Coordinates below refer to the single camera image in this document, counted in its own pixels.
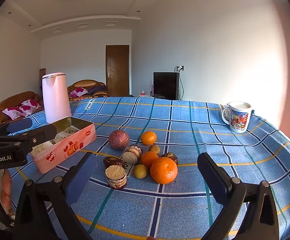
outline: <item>red logo on tin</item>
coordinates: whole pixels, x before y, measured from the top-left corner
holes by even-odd
[[[50,155],[46,157],[46,161],[47,161],[47,163],[50,163],[52,160],[54,160],[54,159],[55,159],[55,156],[56,156],[55,152],[52,151],[52,152],[50,153]]]

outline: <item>pink thermos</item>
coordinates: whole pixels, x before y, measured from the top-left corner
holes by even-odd
[[[65,73],[58,72],[43,76],[43,100],[48,123],[72,116]]]

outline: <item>brown leather sofa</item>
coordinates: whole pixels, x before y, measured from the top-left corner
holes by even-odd
[[[84,79],[84,80],[80,80],[80,81],[75,82],[74,84],[72,84],[71,86],[69,86],[67,88],[69,101],[78,101],[78,100],[82,100],[85,98],[98,98],[98,97],[107,98],[107,97],[109,97],[107,90],[97,91],[97,92],[93,93],[92,95],[82,95],[79,98],[73,98],[70,94],[76,88],[85,88],[86,90],[89,90],[89,89],[96,87],[96,86],[106,86],[106,85],[103,82],[97,82],[96,80],[92,80],[92,79]]]
[[[8,123],[8,122],[21,120],[23,117],[19,117],[13,121],[7,114],[4,114],[2,111],[8,107],[20,106],[22,102],[28,99],[34,99],[36,102],[38,102],[41,105],[40,108],[36,109],[35,113],[44,110],[44,102],[43,100],[41,100],[38,94],[35,94],[33,91],[23,92],[15,96],[9,97],[3,100],[2,102],[0,102],[0,123],[3,123],[3,122]]]

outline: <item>blue plaid tablecloth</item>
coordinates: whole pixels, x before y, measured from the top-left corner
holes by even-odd
[[[14,209],[24,182],[51,181],[64,175],[87,151],[97,153],[98,164],[79,201],[71,207],[94,240],[98,239],[200,239],[218,216],[222,206],[216,203],[197,169],[197,156],[207,152],[231,177],[258,184],[267,180],[276,202],[280,239],[290,236],[290,140],[265,119],[252,112],[247,132],[232,133],[221,120],[224,106],[192,101],[154,98],[97,98],[71,103],[73,117],[95,123],[97,140],[87,145],[47,174],[40,174],[28,155],[29,163],[10,169],[13,179]],[[44,111],[30,116],[31,129],[46,125]],[[155,183],[150,175],[133,177],[127,168],[127,187],[112,190],[106,183],[103,158],[121,157],[122,150],[108,145],[115,129],[125,130],[131,143],[141,144],[141,134],[152,130],[157,135],[161,154],[178,156],[176,179],[166,185]],[[53,207],[48,212],[58,235],[67,239]],[[230,231],[232,239],[246,212],[240,214]]]

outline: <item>large orange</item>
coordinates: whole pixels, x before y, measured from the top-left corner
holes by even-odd
[[[154,152],[146,152],[141,156],[141,164],[144,164],[147,168],[150,169],[152,163],[157,160],[159,157]]]
[[[145,145],[152,145],[156,142],[157,136],[153,131],[147,131],[142,134],[142,143]]]
[[[176,163],[167,157],[160,157],[152,163],[150,175],[152,179],[160,184],[172,182],[178,173]]]

